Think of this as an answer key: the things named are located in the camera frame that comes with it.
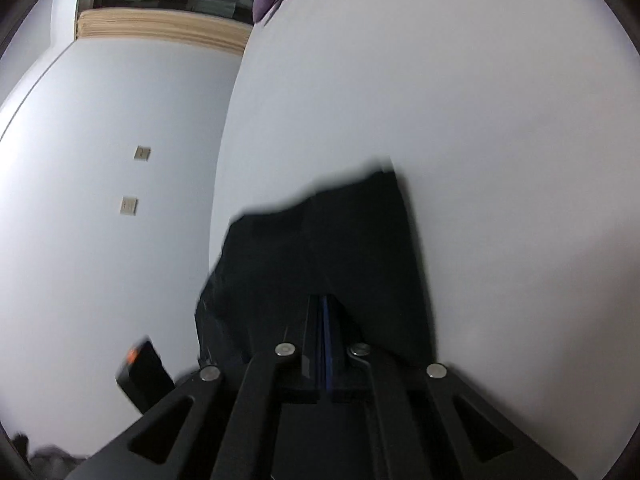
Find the white surface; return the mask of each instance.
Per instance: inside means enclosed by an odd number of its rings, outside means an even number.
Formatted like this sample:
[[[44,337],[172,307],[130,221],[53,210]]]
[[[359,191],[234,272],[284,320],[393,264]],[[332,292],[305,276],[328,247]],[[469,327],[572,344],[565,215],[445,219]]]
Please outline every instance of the white surface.
[[[216,158],[240,59],[145,40],[76,41],[0,142],[0,418],[90,453],[136,412],[114,374],[152,338],[197,365]],[[153,150],[133,160],[138,145]],[[124,195],[136,216],[120,215]]]
[[[0,59],[0,139],[38,79],[76,38],[77,0],[39,0]]]
[[[602,0],[286,0],[223,135],[231,218],[391,160],[438,358],[581,479],[640,420],[640,59]]]

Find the black garment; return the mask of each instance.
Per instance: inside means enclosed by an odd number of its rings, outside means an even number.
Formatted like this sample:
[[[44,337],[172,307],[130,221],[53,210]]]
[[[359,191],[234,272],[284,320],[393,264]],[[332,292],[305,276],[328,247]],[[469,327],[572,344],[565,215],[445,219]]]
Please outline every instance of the black garment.
[[[433,361],[426,294],[396,175],[379,171],[281,212],[233,222],[196,308],[201,362],[248,362],[302,344],[310,294],[332,294],[364,340]]]

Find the black device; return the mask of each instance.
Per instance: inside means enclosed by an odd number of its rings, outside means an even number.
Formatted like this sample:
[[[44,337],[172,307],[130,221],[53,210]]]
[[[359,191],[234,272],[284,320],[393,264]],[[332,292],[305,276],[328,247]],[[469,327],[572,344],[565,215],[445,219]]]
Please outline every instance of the black device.
[[[454,370],[366,344],[320,296],[301,348],[282,342],[226,373],[204,366],[69,478],[575,479]]]

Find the wall plate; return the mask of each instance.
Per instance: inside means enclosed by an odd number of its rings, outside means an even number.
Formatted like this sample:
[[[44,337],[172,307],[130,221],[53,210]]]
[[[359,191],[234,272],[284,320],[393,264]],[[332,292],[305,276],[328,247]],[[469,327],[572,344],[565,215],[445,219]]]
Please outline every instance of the wall plate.
[[[121,215],[134,215],[138,208],[138,199],[133,196],[122,197],[122,204],[120,205]]]
[[[138,146],[136,154],[133,156],[133,160],[149,160],[149,155],[151,155],[151,148]]]

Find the light wood trim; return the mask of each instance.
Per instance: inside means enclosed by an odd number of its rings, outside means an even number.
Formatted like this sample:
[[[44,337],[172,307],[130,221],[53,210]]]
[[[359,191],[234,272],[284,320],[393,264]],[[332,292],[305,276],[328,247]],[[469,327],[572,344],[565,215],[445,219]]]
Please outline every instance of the light wood trim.
[[[108,8],[78,16],[78,38],[154,38],[244,54],[251,26],[196,12]]]

